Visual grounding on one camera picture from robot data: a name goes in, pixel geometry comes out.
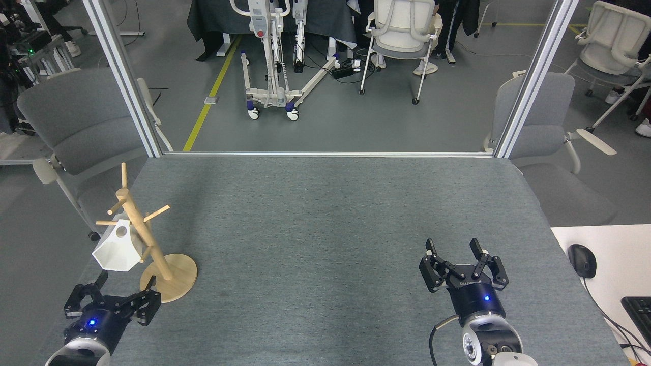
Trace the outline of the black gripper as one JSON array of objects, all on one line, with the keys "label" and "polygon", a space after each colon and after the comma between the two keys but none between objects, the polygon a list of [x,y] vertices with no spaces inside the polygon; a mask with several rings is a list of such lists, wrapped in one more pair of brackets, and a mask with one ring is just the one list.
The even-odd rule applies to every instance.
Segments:
[{"label": "black gripper", "polygon": [[[469,246],[475,259],[478,260],[472,270],[471,278],[467,275],[466,278],[459,280],[456,277],[458,275],[456,266],[437,254],[431,238],[425,242],[426,253],[419,264],[423,280],[430,293],[435,293],[446,281],[455,313],[459,316],[460,326],[465,326],[476,314],[491,313],[506,317],[506,312],[495,292],[495,289],[503,290],[509,284],[501,258],[484,250],[476,238],[470,241]],[[486,274],[482,274],[486,266],[490,269],[493,280]]]},{"label": "black gripper", "polygon": [[[108,278],[103,270],[95,281],[77,284],[64,306],[66,319],[77,318],[65,330],[65,356],[112,356],[133,315],[140,326],[148,326],[161,305],[161,293],[154,289],[157,278],[151,277],[145,289],[127,297],[122,303],[104,300],[101,289]],[[92,302],[81,308],[90,296]]]}]

